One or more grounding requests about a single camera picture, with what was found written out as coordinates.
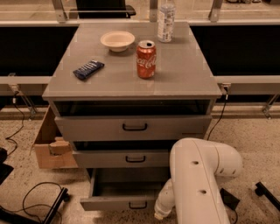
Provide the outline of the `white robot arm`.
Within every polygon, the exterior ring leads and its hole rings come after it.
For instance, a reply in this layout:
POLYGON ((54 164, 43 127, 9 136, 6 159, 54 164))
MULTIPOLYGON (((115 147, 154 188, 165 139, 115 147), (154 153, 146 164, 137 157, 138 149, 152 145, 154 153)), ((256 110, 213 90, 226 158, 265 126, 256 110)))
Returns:
POLYGON ((160 191, 154 216, 176 211, 178 224, 230 224, 216 177, 237 177, 242 157, 224 143, 183 138, 171 148, 171 178, 160 191))

